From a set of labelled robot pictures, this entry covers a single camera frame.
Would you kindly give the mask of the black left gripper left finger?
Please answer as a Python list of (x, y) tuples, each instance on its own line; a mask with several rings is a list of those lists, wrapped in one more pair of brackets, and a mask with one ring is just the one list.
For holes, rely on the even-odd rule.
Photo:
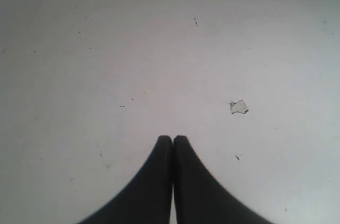
[(158, 137), (130, 182), (81, 223), (169, 223), (172, 204), (172, 140)]

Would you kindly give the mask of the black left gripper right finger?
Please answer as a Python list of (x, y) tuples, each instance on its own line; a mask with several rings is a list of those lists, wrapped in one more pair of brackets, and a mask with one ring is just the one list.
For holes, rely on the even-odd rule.
[(177, 223), (270, 223), (222, 187), (184, 135), (173, 141), (173, 186)]

